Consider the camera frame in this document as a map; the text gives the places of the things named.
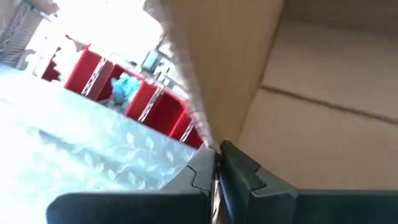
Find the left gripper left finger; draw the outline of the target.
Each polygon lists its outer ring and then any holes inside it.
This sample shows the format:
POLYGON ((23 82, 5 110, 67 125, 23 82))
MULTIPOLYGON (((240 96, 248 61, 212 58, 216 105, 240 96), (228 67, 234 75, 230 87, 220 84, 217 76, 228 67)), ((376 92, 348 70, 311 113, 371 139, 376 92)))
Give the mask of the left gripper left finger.
POLYGON ((211 223, 217 154, 202 146, 160 190, 92 193, 57 197, 46 211, 51 224, 211 223))

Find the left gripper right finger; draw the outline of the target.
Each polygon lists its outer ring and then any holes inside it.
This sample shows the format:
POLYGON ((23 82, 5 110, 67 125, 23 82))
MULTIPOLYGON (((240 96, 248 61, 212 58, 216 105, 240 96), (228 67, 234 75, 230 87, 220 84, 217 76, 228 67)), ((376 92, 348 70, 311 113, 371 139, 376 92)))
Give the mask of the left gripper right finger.
POLYGON ((220 182, 231 223, 397 223, 395 190, 298 189, 230 141, 221 144, 220 182))

